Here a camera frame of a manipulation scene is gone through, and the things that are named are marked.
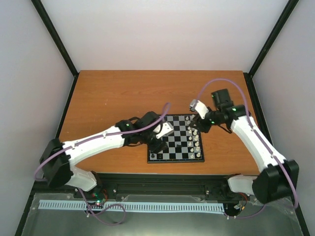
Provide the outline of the black and white chessboard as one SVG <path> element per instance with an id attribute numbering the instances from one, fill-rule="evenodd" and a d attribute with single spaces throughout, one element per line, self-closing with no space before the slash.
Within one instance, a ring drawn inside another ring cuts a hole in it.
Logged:
<path id="1" fill-rule="evenodd" d="M 166 115 L 164 120 L 174 127 L 174 132 L 163 136 L 162 140 L 167 143 L 167 149 L 159 152 L 162 153 L 163 159 L 157 159 L 158 153 L 148 151 L 148 163 L 188 163 L 204 162 L 204 152 L 202 146 L 201 133 L 189 125 L 192 122 L 194 114 L 173 114 Z"/>

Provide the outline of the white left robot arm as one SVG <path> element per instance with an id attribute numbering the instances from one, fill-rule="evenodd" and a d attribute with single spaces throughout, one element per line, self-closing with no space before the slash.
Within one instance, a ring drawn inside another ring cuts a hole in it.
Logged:
<path id="1" fill-rule="evenodd" d="M 151 152 L 158 153 L 168 147 L 162 137 L 173 132 L 173 125 L 163 115 L 147 112 L 141 118 L 121 120 L 104 131 L 82 139 L 66 142 L 61 142 L 59 138 L 52 139 L 40 158 L 39 168 L 50 188 L 68 185 L 97 198 L 102 194 L 102 185 L 93 172 L 78 168 L 78 163 L 111 149 L 142 144 L 147 145 Z"/>

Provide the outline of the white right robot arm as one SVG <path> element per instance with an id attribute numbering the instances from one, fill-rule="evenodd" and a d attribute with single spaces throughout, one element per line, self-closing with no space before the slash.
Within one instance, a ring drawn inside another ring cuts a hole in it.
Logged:
<path id="1" fill-rule="evenodd" d="M 234 105 L 227 89 L 211 94 L 215 109 L 194 99 L 189 109 L 195 112 L 190 126 L 202 133 L 218 126 L 228 133 L 234 133 L 243 142 L 253 157 L 258 170 L 257 176 L 233 175 L 228 178 L 232 192 L 242 192 L 255 196 L 267 204 L 285 197 L 294 198 L 299 166 L 296 161 L 288 161 L 280 154 L 256 125 L 245 105 Z"/>

